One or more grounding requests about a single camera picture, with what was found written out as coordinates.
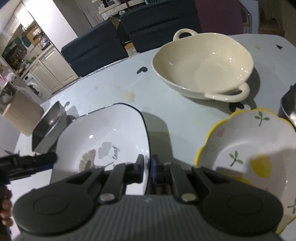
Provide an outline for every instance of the cream bowl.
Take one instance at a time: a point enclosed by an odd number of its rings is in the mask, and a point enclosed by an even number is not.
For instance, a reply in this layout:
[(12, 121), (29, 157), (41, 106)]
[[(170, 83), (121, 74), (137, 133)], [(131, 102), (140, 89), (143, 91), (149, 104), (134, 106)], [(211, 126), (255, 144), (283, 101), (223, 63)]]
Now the cream bowl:
[[(180, 39), (181, 33), (192, 36)], [(152, 60), (154, 71), (171, 88), (196, 99), (239, 102), (246, 99), (246, 83), (254, 62), (248, 50), (233, 38), (181, 29)]]

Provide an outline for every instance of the yellow-rimmed bowl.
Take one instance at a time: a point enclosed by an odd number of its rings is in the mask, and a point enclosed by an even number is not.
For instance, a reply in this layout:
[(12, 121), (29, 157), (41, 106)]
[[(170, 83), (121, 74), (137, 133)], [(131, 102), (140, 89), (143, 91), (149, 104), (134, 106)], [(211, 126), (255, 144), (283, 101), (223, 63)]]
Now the yellow-rimmed bowl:
[(284, 208), (277, 233), (296, 215), (296, 133), (266, 109), (241, 110), (216, 124), (195, 164), (275, 195)]

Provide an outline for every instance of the ceramic bowl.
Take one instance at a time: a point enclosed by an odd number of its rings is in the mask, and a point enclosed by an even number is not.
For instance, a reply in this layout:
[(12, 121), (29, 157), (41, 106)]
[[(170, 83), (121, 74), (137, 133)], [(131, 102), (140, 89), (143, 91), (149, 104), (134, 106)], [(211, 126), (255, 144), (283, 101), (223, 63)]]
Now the ceramic bowl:
[[(184, 32), (192, 36), (180, 39)], [(182, 95), (240, 102), (250, 93), (246, 81), (254, 62), (248, 50), (229, 36), (181, 29), (155, 54), (152, 66), (169, 87)], [(237, 90), (241, 93), (229, 95)]]
[(149, 139), (141, 112), (127, 104), (114, 104), (74, 120), (60, 135), (51, 182), (79, 172), (82, 156), (92, 154), (95, 166), (112, 170), (114, 165), (135, 163), (144, 155), (143, 183), (131, 184), (126, 194), (143, 195), (148, 181)]
[(266, 109), (241, 110), (216, 124), (195, 164), (275, 195), (284, 208), (277, 233), (296, 215), (296, 133)]

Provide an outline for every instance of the white table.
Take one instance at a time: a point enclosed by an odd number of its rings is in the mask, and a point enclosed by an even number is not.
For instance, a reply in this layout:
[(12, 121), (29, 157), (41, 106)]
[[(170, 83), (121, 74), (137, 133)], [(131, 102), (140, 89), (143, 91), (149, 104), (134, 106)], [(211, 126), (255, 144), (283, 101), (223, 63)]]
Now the white table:
[[(246, 108), (262, 107), (278, 112), (281, 97), (295, 84), (296, 48), (284, 38), (273, 35), (242, 34), (232, 36), (252, 54), (255, 70), (248, 83), (250, 97)], [(80, 116), (107, 105), (124, 102), (142, 111), (148, 128), (151, 154), (160, 160), (190, 168), (198, 149), (204, 144), (210, 128), (231, 113), (229, 104), (188, 99), (169, 88), (154, 73), (151, 65), (157, 49), (93, 73), (42, 104), (45, 110), (56, 101), (66, 107), (67, 114)], [(147, 72), (136, 72), (141, 67)], [(31, 137), (20, 135), (15, 152), (31, 155)], [(51, 170), (11, 184), (14, 199), (32, 188), (48, 185)], [(288, 227), (283, 233), (287, 241), (296, 239)]]

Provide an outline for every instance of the person's hand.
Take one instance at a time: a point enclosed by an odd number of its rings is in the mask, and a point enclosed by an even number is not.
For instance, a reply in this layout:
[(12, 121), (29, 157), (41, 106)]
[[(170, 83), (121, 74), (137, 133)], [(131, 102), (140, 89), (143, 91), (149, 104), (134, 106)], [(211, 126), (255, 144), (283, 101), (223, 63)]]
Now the person's hand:
[(10, 201), (12, 197), (11, 191), (6, 189), (4, 200), (1, 203), (1, 211), (0, 211), (0, 217), (2, 224), (6, 227), (11, 227), (13, 225), (13, 221), (11, 219), (12, 216), (12, 202)]

